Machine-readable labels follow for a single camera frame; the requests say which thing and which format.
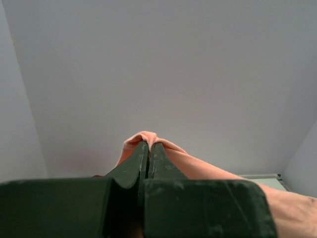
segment white ceiling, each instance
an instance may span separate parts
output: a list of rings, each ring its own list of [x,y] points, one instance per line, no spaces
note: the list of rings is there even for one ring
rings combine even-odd
[[[315,0],[3,0],[51,177],[105,174],[157,132],[280,173],[317,118]]]

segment scratch mark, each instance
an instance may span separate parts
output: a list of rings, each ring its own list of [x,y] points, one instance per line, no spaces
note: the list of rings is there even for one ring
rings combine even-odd
[[[223,236],[223,229],[222,229],[222,226],[220,224],[218,225],[215,225],[215,226],[212,226],[212,227],[209,227],[208,229],[208,234],[209,235],[220,235],[220,236]]]
[[[185,189],[184,184],[182,184],[182,182],[179,182],[179,181],[175,181],[174,182],[174,187],[178,187],[178,188],[180,188],[182,190]]]
[[[152,191],[152,192],[150,193],[150,195],[151,195],[151,196],[153,196],[153,195],[158,195],[158,194],[161,194],[161,193],[163,193],[163,192],[164,192],[164,188],[158,187],[157,189],[155,189],[154,191]]]
[[[248,218],[247,218],[246,215],[244,214],[244,212],[243,212],[243,210],[242,210],[242,208],[241,208],[241,206],[240,206],[238,200],[234,197],[234,195],[233,195],[233,193],[232,193],[230,187],[228,186],[228,184],[227,184],[227,183],[224,183],[224,184],[225,184],[225,186],[226,186],[226,188],[227,188],[227,190],[228,190],[228,192],[229,192],[231,198],[233,199],[234,203],[236,204],[238,210],[240,211],[243,220],[246,222],[246,224],[248,225],[248,228],[251,230],[250,222],[248,221]]]

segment dark green plastic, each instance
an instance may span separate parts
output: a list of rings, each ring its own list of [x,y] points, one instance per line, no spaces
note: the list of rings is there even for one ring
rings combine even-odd
[[[145,182],[146,238],[276,238],[262,190],[244,180]]]
[[[265,195],[246,181],[189,180],[161,143],[141,141],[102,178],[0,184],[0,238],[276,238]]]

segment orange towel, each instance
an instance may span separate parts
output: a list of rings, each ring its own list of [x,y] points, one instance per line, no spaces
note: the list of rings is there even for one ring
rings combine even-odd
[[[154,143],[161,142],[168,158],[189,179],[243,179],[190,156],[177,145],[160,139],[155,133],[148,131],[139,132],[124,142],[117,165],[131,155],[141,140],[147,141],[150,149]],[[266,194],[279,238],[317,238],[316,198],[258,185]],[[140,232],[140,227],[136,227],[134,237],[142,237]]]

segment white wall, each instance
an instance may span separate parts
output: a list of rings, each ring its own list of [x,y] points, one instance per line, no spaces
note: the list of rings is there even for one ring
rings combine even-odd
[[[0,182],[47,172],[0,1]]]
[[[317,118],[315,0],[3,0],[49,176],[105,174],[151,130],[280,173]]]
[[[317,121],[283,173],[291,190],[317,197]]]

